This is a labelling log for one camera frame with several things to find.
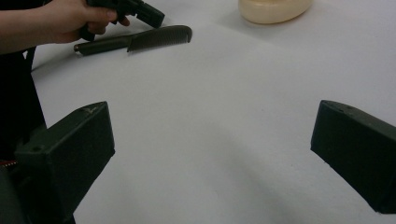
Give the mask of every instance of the black plastic block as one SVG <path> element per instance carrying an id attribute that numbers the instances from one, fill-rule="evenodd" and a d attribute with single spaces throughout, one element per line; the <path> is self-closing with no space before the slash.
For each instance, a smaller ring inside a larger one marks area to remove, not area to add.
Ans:
<path id="1" fill-rule="evenodd" d="M 379 213 L 396 213 L 396 128 L 357 108 L 319 106 L 311 150 Z"/>
<path id="2" fill-rule="evenodd" d="M 0 223 L 25 223 L 17 191 L 5 167 L 0 166 Z"/>
<path id="3" fill-rule="evenodd" d="M 65 221 L 114 153 L 107 103 L 102 102 L 75 110 L 36 134 L 15 155 L 33 180 L 31 191 L 40 201 L 32 206 L 35 212 Z"/>

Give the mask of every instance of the round container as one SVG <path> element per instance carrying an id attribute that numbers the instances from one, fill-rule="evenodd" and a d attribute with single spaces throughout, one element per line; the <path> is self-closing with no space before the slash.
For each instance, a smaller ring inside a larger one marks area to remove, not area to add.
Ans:
<path id="1" fill-rule="evenodd" d="M 305 12 L 313 0 L 239 0 L 239 11 L 255 23 L 277 23 L 293 19 Z"/>

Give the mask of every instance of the hand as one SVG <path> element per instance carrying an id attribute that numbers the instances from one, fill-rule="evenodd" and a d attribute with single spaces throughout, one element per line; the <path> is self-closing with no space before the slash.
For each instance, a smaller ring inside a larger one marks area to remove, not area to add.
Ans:
<path id="1" fill-rule="evenodd" d="M 88 31 L 102 35 L 111 21 L 117 19 L 113 9 L 89 7 L 86 0 L 53 0 L 39 9 L 47 17 L 43 32 L 51 43 L 69 43 L 80 39 L 79 29 L 88 24 Z M 120 24 L 128 26 L 130 22 L 123 18 Z"/>

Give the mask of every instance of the white surface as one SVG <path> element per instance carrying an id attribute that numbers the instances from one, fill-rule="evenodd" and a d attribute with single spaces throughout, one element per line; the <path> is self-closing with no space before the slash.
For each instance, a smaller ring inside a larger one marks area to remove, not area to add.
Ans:
<path id="1" fill-rule="evenodd" d="M 190 44 L 77 57 L 37 49 L 48 125 L 107 101 L 116 155 L 78 224 L 395 223 L 310 150 L 320 100 L 396 125 L 396 1 L 315 0 L 255 25 L 237 1 L 151 0 Z M 106 36 L 147 25 L 111 26 Z"/>

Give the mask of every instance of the black comb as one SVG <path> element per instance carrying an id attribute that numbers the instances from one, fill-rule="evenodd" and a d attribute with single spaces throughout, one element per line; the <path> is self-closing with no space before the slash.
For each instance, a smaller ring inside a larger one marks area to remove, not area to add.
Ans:
<path id="1" fill-rule="evenodd" d="M 190 43 L 191 37 L 192 29 L 190 27 L 175 25 L 149 30 L 135 35 L 122 35 L 109 39 L 77 44 L 74 46 L 74 50 L 82 55 L 122 48 L 128 48 L 129 52 L 133 50 L 152 49 L 162 46 Z"/>

